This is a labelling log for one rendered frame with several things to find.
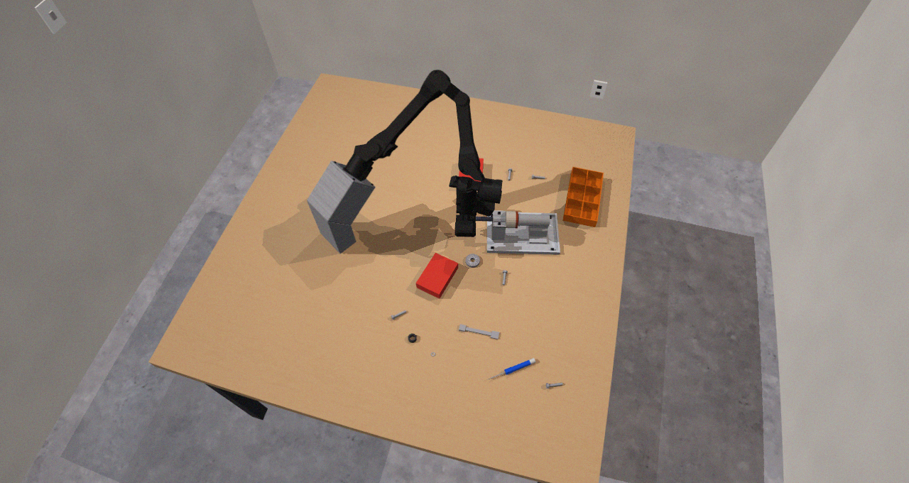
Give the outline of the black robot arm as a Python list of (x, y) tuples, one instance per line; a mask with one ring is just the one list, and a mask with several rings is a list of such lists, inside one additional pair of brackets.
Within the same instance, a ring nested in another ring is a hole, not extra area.
[[(407, 107), (400, 112), (390, 126), (380, 131), (366, 144), (355, 146), (354, 155), (343, 170), (359, 181), (366, 180), (368, 173), (372, 171), (373, 161), (377, 160), (374, 158), (391, 156), (391, 153), (398, 148), (395, 144), (397, 138), (428, 106), (429, 102), (441, 97), (442, 94), (446, 94), (446, 97), (450, 97), (457, 104), (460, 141), (458, 167), (461, 173), (471, 176), (471, 178), (452, 176), (449, 186), (457, 188), (457, 198), (462, 202), (471, 202), (475, 198), (473, 215), (479, 213), (490, 217), (496, 209), (496, 202), (500, 204), (503, 180), (484, 179), (484, 175), (481, 174), (480, 160), (473, 138), (470, 99), (466, 92), (462, 92), (457, 86), (451, 84), (450, 77), (446, 77), (446, 73), (442, 70), (434, 70), (429, 73), (428, 78), (423, 81), (418, 95), (407, 104)], [(370, 160), (370, 158), (372, 159)], [(476, 194), (475, 190), (477, 190)]]

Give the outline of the blue screwdriver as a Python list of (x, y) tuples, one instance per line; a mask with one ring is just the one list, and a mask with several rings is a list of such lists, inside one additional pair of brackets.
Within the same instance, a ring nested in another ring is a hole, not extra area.
[(513, 371), (517, 371), (519, 369), (523, 369), (526, 366), (529, 366), (529, 364), (535, 364), (535, 358), (531, 358), (531, 359), (527, 360), (526, 362), (516, 364), (513, 367), (509, 367), (509, 369), (504, 369), (504, 373), (506, 373), (506, 375), (509, 375), (510, 373), (513, 373)]

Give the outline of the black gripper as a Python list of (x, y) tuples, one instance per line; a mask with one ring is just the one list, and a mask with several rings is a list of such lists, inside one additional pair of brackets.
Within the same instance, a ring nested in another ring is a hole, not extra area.
[(471, 202), (462, 202), (457, 198), (457, 223), (455, 223), (454, 234), (457, 237), (475, 237), (475, 215), (473, 208), (475, 198)]

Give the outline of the orange compartment tray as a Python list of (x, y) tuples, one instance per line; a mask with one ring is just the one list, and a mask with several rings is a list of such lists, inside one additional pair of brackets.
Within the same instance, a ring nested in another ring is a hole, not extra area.
[(599, 215), (603, 175), (601, 172), (572, 167), (563, 221), (595, 227)]

